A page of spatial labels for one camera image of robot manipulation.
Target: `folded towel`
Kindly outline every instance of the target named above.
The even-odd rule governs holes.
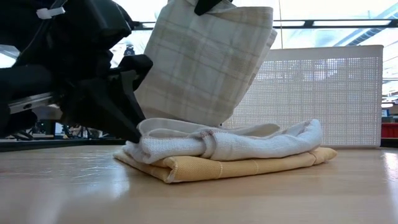
[[[310,152],[281,159],[248,159],[244,161],[219,162],[191,156],[173,156],[153,164],[143,164],[120,150],[114,157],[130,166],[152,175],[165,183],[211,180],[228,177],[266,174],[283,170],[310,167],[329,161],[337,152],[318,148]]]
[[[137,126],[139,144],[123,150],[135,161],[151,164],[170,156],[198,156],[214,161],[282,158],[316,149],[321,144],[318,120],[279,131],[276,124],[224,129],[164,118],[150,118]]]

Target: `yellow towel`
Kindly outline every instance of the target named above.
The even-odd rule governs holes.
[[[170,184],[242,177],[310,167],[333,159],[337,156],[337,152],[333,149],[320,147],[310,152],[281,159],[248,159],[232,162],[212,161],[192,156],[172,156],[153,164],[137,162],[124,151],[118,151],[113,156],[136,169]]]

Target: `white towel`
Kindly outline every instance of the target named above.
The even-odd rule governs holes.
[[[137,162],[151,164],[170,156],[200,156],[215,161],[281,158],[317,148],[322,140],[318,120],[280,131],[276,124],[223,129],[164,118],[138,125],[139,144],[127,142],[123,150]]]

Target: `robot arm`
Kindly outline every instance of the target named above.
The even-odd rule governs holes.
[[[112,0],[57,0],[49,9],[62,7],[65,13],[50,19],[38,18],[36,9],[43,5],[31,2],[0,3],[2,21],[11,21],[0,28],[0,40],[7,41],[0,44],[22,52],[12,68],[0,69],[0,136],[33,126],[32,109],[56,103],[63,122],[138,142],[136,125],[145,116],[134,90],[152,61],[129,55],[111,68],[109,49],[139,23]]]

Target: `red box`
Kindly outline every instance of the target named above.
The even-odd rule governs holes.
[[[381,124],[382,138],[398,138],[398,123],[382,123]]]

